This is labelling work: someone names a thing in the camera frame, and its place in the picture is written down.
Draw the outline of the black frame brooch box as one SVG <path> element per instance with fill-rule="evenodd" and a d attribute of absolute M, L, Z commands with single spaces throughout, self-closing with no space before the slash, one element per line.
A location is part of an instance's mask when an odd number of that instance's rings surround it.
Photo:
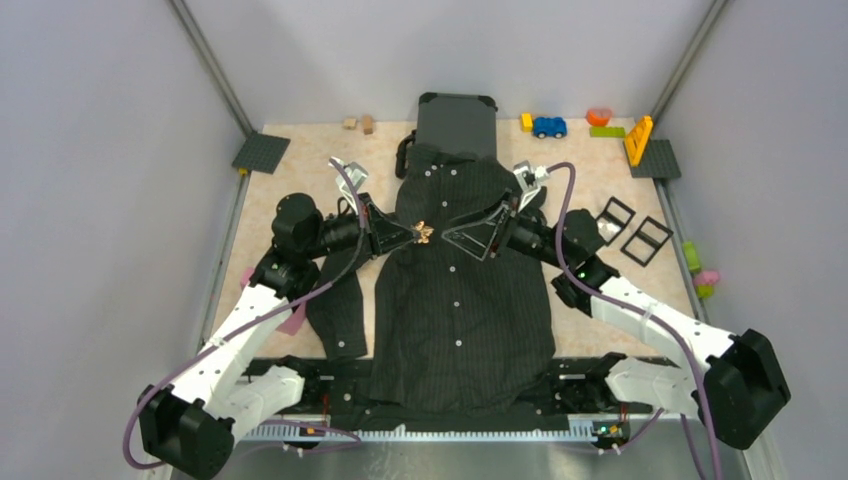
<path fill-rule="evenodd" d="M 611 196 L 601 212 L 596 216 L 596 225 L 601 237 L 607 244 L 616 240 L 630 225 L 636 211 L 615 196 Z"/>

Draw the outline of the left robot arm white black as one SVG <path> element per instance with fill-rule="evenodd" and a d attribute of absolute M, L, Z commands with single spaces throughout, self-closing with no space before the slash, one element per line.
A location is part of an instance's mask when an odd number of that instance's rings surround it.
<path fill-rule="evenodd" d="M 279 411 L 314 410 L 320 386 L 289 363 L 272 366 L 246 384 L 240 379 L 270 334 L 355 266 L 349 262 L 333 279 L 320 282 L 316 259 L 345 250 L 381 256 L 428 242 L 433 230 L 425 222 L 403 223 L 358 190 L 368 177 L 359 164 L 335 157 L 329 164 L 338 172 L 336 182 L 350 212 L 325 217 L 304 193 L 279 201 L 271 245 L 232 311 L 195 357 L 140 396 L 124 432 L 130 466 L 170 466 L 195 479 L 212 479 L 236 444 Z"/>

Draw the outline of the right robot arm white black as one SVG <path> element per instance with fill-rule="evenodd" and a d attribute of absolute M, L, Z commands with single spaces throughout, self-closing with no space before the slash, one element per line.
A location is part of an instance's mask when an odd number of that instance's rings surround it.
<path fill-rule="evenodd" d="M 520 191 L 507 190 L 491 206 L 451 219 L 444 241 L 486 261 L 510 249 L 560 269 L 551 284 L 569 308 L 612 326 L 659 352 L 660 365 L 608 354 L 586 385 L 589 404 L 612 412 L 620 404 L 650 405 L 695 418 L 710 437 L 747 450 L 789 403 L 791 393 L 770 340 L 748 329 L 742 334 L 694 319 L 658 301 L 598 256 L 604 239 L 595 217 L 564 203 L 554 226 L 525 209 L 550 174 L 569 173 L 571 194 L 576 168 L 519 164 L 513 171 Z"/>

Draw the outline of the black pinstriped button shirt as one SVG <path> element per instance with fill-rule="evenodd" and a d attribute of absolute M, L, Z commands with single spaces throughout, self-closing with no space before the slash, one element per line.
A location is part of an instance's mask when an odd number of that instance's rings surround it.
<path fill-rule="evenodd" d="M 356 269 L 329 256 L 329 291 L 306 316 L 331 360 L 373 357 L 370 395 L 426 413 L 502 411 L 530 389 L 555 351 L 541 263 L 514 251 L 479 261 L 433 235 L 393 251 L 374 286 L 375 334 L 365 337 Z"/>

